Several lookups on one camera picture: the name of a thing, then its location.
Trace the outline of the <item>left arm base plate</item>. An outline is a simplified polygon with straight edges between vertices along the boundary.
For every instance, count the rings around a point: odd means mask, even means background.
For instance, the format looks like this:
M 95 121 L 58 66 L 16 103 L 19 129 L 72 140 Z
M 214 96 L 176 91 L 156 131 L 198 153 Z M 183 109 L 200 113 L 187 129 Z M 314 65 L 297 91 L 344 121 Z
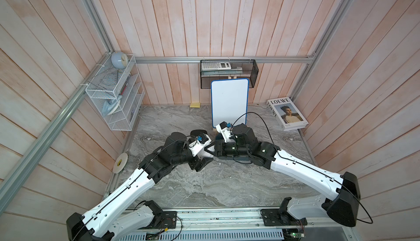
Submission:
M 155 201 L 144 200 L 135 206 L 134 211 L 138 211 L 143 207 L 148 207 L 154 217 L 149 225 L 140 227 L 140 229 L 176 228 L 177 212 L 175 210 L 164 211 Z

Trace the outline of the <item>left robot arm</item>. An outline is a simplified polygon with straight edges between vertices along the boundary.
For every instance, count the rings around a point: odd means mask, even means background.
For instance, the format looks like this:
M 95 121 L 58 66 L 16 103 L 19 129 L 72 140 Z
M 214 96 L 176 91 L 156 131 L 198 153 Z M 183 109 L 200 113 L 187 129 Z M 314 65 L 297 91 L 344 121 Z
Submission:
M 204 130 L 194 130 L 190 136 L 172 133 L 112 194 L 84 214 L 74 213 L 67 219 L 69 240 L 118 241 L 136 229 L 158 224 L 163 211 L 154 201 L 144 202 L 131 213 L 124 212 L 178 165 L 187 163 L 192 170 L 202 170 L 213 160 L 204 151 L 210 143 L 211 138 Z

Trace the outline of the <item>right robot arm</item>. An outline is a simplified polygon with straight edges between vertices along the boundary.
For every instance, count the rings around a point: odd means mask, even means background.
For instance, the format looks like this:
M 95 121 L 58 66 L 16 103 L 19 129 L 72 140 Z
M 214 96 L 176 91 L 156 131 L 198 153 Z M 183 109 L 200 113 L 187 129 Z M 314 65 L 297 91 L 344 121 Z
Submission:
M 205 146 L 209 155 L 219 159 L 244 158 L 256 166 L 286 174 L 319 193 L 316 197 L 285 198 L 279 211 L 281 218 L 328 217 L 343 226 L 356 225 L 361 196 L 354 174 L 338 174 L 316 167 L 274 143 L 259 141 L 253 130 L 244 124 L 230 128 L 222 122 L 217 131 L 222 139 Z

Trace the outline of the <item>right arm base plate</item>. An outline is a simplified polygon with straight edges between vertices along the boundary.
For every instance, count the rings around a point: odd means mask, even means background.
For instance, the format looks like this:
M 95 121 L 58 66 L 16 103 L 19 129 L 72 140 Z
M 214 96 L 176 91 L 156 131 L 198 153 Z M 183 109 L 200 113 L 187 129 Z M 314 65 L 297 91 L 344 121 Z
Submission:
M 280 207 L 276 209 L 262 209 L 260 215 L 265 226 L 306 226 L 306 218 L 300 220 L 292 217 L 288 212 L 288 204 L 291 197 L 285 198 Z

